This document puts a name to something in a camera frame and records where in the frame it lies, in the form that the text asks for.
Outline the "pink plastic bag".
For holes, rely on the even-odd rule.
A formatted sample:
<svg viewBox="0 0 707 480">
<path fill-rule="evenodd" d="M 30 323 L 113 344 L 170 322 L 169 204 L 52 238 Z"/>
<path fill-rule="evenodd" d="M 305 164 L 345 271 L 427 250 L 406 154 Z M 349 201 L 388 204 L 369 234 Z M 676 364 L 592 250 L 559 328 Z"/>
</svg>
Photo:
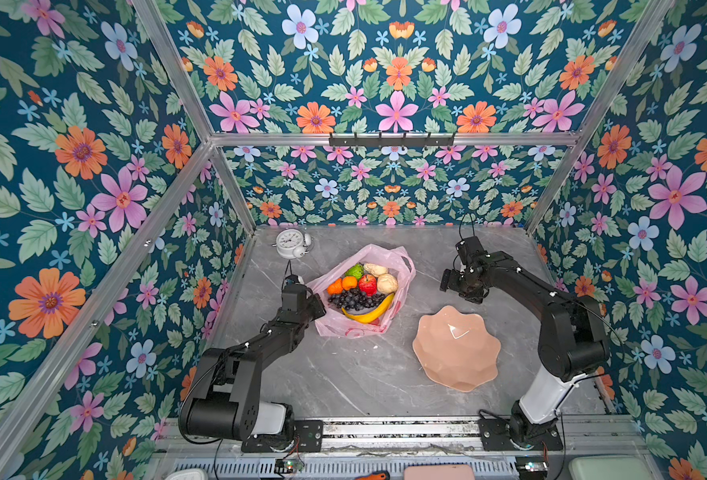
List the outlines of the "pink plastic bag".
<svg viewBox="0 0 707 480">
<path fill-rule="evenodd" d="M 315 322 L 323 337 L 383 335 L 405 304 L 417 271 L 407 249 L 369 244 L 310 288 L 321 296 L 326 315 Z"/>
</svg>

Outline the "pink wavy bowl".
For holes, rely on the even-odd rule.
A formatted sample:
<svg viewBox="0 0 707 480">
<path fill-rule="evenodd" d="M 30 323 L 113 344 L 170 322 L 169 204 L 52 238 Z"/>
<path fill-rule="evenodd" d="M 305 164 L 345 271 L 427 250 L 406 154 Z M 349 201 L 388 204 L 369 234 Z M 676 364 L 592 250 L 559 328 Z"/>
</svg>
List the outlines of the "pink wavy bowl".
<svg viewBox="0 0 707 480">
<path fill-rule="evenodd" d="M 487 331 L 481 315 L 453 306 L 419 320 L 413 352 L 427 378 L 455 391 L 471 392 L 499 375 L 501 341 Z"/>
</svg>

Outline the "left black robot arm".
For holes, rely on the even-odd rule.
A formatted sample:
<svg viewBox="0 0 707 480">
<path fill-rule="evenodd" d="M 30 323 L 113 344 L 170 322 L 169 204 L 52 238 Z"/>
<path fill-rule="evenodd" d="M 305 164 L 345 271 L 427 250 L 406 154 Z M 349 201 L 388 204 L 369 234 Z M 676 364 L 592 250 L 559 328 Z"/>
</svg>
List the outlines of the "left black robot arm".
<svg viewBox="0 0 707 480">
<path fill-rule="evenodd" d="M 248 441 L 254 437 L 293 438 L 291 406 L 261 400 L 263 372 L 294 352 L 308 328 L 326 315 L 322 298 L 301 282 L 286 277 L 276 316 L 252 339 L 203 354 L 178 424 L 186 439 Z"/>
</svg>

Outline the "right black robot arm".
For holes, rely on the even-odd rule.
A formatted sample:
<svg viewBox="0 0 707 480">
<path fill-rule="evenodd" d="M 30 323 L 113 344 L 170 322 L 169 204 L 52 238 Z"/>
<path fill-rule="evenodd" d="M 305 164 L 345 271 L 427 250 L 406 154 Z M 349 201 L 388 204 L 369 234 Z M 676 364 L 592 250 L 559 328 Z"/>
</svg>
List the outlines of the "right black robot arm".
<svg viewBox="0 0 707 480">
<path fill-rule="evenodd" d="M 453 291 L 473 304 L 482 304 L 491 290 L 499 289 L 539 320 L 541 367 L 525 395 L 513 404 L 503 430 L 483 438 L 485 448 L 561 448 L 557 428 L 561 406 L 581 382 L 597 376 L 597 368 L 611 353 L 599 303 L 557 289 L 521 267 L 507 252 L 483 248 L 477 236 L 461 238 L 455 250 L 463 267 L 443 272 L 441 291 Z"/>
</svg>

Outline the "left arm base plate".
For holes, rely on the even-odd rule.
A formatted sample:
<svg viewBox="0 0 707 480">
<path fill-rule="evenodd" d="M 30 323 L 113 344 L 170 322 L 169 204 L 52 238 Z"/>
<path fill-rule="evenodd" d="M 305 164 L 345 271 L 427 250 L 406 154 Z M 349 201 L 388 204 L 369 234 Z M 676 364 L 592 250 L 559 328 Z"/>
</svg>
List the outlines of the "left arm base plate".
<svg viewBox="0 0 707 480">
<path fill-rule="evenodd" d="M 243 453 L 318 453 L 322 450 L 324 427 L 322 420 L 289 418 L 279 433 L 254 435 L 242 443 L 241 450 Z"/>
</svg>

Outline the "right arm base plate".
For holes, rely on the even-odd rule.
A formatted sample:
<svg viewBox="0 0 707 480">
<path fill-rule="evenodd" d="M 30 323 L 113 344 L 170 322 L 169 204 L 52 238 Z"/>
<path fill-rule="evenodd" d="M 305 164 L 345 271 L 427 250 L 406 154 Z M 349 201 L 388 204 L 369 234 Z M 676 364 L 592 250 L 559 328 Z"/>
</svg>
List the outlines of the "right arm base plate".
<svg viewBox="0 0 707 480">
<path fill-rule="evenodd" d="M 555 421 L 531 424 L 519 417 L 483 418 L 477 422 L 485 451 L 561 451 L 565 448 Z"/>
</svg>

